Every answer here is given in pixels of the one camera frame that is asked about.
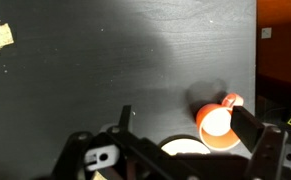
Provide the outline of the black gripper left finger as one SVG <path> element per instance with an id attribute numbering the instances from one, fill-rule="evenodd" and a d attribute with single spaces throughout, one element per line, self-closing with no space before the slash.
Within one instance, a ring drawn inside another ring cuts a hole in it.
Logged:
<path id="1" fill-rule="evenodd" d="M 131 128 L 132 128 L 131 116 L 132 116 L 132 106 L 131 105 L 124 105 L 122 108 L 120 120 L 118 123 L 118 127 L 121 131 L 130 131 L 131 130 Z"/>

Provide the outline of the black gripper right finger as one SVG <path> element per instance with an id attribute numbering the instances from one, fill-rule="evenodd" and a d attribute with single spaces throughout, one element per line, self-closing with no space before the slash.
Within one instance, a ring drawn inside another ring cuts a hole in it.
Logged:
<path id="1" fill-rule="evenodd" d="M 265 129 L 265 126 L 243 106 L 233 107 L 230 126 L 250 152 L 256 147 Z"/>

